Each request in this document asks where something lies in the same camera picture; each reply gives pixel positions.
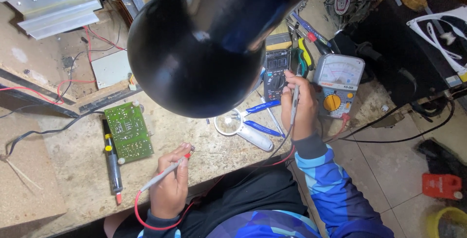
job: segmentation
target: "black electronic device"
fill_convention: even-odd
[[[290,49],[266,51],[264,58],[264,99],[266,102],[281,100],[282,89],[287,86],[285,70],[290,69]]]

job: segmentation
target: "analog multimeter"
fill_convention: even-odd
[[[284,71],[290,69],[290,55],[290,49],[266,51],[263,78],[266,102],[281,100],[282,89],[287,86]]]
[[[327,54],[319,58],[313,82],[322,88],[317,91],[321,116],[348,114],[364,69],[365,62],[356,57]]]

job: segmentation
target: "sleeve cuff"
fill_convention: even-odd
[[[171,225],[175,224],[178,221],[179,218],[180,218],[180,216],[177,216],[177,217],[172,218],[172,219],[157,218],[154,215],[152,215],[151,209],[149,209],[148,210],[148,219],[146,220],[146,224],[151,225],[153,227],[157,227],[157,228],[163,228],[163,227],[167,227],[167,226],[171,226]]]
[[[303,159],[315,159],[327,152],[327,146],[317,132],[301,140],[292,140],[295,150]]]

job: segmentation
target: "green pcb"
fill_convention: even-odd
[[[118,158],[125,163],[154,154],[140,106],[132,102],[104,110]]]

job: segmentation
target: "jacket sleeve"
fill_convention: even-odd
[[[351,237],[352,233],[394,237],[347,172],[334,162],[332,148],[317,133],[292,143],[297,150],[296,164],[305,173],[308,190],[331,238]]]
[[[151,209],[148,210],[148,219],[146,220],[146,223],[150,226],[154,227],[167,227],[175,224],[180,216],[177,216],[172,219],[160,219],[155,217],[154,215],[151,214]],[[142,238],[180,238],[180,230],[177,229],[177,227],[167,229],[167,230],[154,230],[154,229],[149,229],[147,227],[144,227],[143,230],[143,236],[138,235],[139,237]]]

